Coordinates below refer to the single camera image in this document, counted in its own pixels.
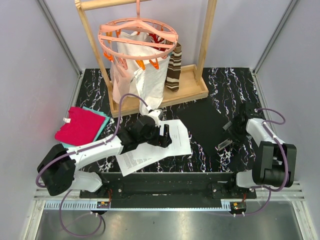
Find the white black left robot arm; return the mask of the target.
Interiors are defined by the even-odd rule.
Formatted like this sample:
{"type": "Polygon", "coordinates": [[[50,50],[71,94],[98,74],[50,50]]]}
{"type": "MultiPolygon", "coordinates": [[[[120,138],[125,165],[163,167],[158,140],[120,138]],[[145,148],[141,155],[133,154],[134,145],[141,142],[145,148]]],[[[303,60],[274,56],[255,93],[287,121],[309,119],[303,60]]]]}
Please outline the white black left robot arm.
{"type": "Polygon", "coordinates": [[[103,158],[119,156],[136,150],[142,144],[166,148],[172,143],[170,126],[150,116],[142,116],[104,139],[67,149],[54,145],[37,167],[38,187],[45,188],[50,196],[69,190],[85,190],[97,198],[108,193],[108,186],[95,172],[81,168],[103,158]]]}

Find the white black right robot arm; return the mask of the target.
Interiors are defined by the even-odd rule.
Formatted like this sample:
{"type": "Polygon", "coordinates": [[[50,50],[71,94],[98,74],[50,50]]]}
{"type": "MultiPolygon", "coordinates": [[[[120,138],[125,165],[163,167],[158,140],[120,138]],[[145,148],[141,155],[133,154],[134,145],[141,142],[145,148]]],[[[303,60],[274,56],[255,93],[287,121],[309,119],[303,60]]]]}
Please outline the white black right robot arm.
{"type": "Polygon", "coordinates": [[[281,122],[264,119],[259,113],[262,110],[254,103],[242,103],[239,113],[223,127],[232,145],[239,146],[251,137],[258,147],[252,169],[238,172],[235,181],[227,185],[228,195],[235,199],[244,194],[245,188],[279,192],[294,183],[297,148],[280,139],[268,125],[283,125],[286,120],[282,114],[281,122]]]}

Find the white signature form sheet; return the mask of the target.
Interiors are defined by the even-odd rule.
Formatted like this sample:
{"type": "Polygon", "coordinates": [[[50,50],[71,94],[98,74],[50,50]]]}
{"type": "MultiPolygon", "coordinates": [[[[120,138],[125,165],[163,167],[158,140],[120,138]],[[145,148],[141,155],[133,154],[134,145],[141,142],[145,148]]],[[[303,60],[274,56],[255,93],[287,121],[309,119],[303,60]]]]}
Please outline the white signature form sheet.
{"type": "Polygon", "coordinates": [[[165,125],[169,126],[169,135],[172,139],[172,143],[166,148],[152,146],[147,143],[143,144],[137,152],[140,158],[146,159],[147,161],[159,161],[167,157],[192,154],[188,130],[181,120],[161,121],[161,134],[163,134],[165,125]]]}

